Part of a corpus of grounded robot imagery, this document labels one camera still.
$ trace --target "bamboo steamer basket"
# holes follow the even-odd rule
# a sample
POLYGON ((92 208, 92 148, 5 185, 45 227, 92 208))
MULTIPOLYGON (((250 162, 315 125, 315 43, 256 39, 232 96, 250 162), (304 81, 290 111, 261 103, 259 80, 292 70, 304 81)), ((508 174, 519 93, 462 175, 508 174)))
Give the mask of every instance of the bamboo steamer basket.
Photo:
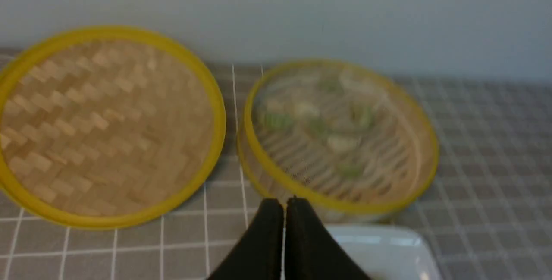
POLYGON ((144 223, 190 197, 223 148, 217 83, 191 52, 123 27, 30 48, 0 81, 0 186, 47 220, 144 223))
POLYGON ((243 171, 260 194, 283 205, 294 196, 306 198, 326 223, 389 218, 430 186, 438 162, 434 130, 411 97, 378 74, 333 60, 293 62, 267 72, 247 97, 237 140, 243 171), (333 80, 330 91, 320 88, 324 79, 333 80), (317 119, 345 126, 352 103, 371 109, 369 129, 351 134, 333 125, 329 135, 313 137, 305 114, 297 116, 310 109, 317 119), (262 111, 270 105, 284 115, 296 113, 293 124, 267 127, 262 111), (343 152, 330 143, 340 138, 353 139, 355 146, 343 152), (356 175, 344 176, 341 162, 354 162, 356 175))

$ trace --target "green vegetable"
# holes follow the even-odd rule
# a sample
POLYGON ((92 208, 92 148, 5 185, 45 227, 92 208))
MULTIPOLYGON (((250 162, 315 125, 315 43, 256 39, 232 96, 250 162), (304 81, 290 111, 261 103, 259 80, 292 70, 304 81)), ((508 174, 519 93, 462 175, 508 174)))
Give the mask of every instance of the green vegetable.
POLYGON ((360 164, 352 164, 341 162, 337 164, 337 172, 344 178, 358 178, 362 174, 362 166, 360 164))
POLYGON ((318 88, 328 93, 343 94, 343 86, 339 78, 335 76, 321 79, 318 83, 318 88))
POLYGON ((269 130, 286 130, 293 125, 293 119, 285 114, 265 113, 263 125, 269 130))
POLYGON ((361 129, 370 129, 374 123, 372 108, 367 105, 351 105, 351 119, 361 129))

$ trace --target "woven bamboo lid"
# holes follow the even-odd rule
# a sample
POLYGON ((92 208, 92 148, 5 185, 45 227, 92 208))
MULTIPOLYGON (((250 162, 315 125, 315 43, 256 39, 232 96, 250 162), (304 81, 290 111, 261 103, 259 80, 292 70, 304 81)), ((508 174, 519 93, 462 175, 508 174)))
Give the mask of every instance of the woven bamboo lid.
POLYGON ((157 217, 205 181, 223 145, 205 66, 156 34, 79 30, 23 54, 0 84, 1 183, 31 212, 87 228, 157 217))

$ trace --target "white dish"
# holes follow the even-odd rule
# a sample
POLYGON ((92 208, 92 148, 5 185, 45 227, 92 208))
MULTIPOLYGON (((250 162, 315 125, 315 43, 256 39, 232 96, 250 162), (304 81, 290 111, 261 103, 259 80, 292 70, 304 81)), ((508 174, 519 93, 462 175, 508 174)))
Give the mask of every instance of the white dish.
POLYGON ((442 280, 426 241, 412 230, 377 225, 326 229, 374 280, 442 280))

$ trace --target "gray checkered tablecloth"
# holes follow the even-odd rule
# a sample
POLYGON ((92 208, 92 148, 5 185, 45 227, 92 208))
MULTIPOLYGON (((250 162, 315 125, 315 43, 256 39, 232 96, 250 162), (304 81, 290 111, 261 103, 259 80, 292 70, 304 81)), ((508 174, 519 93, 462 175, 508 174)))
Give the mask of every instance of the gray checkered tablecloth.
POLYGON ((433 186, 399 215, 447 279, 552 279, 552 88, 398 78, 440 142, 433 186))
MULTIPOLYGON (((0 66, 9 59, 0 55, 0 66)), ((0 280, 198 280, 217 267, 261 199, 244 179, 235 134, 264 68, 210 69, 226 104, 227 137, 205 186, 160 219, 116 231, 60 227, 0 193, 0 280)), ((552 87, 395 81, 432 119, 440 162, 430 189, 393 224, 426 238, 445 279, 552 279, 552 87)))

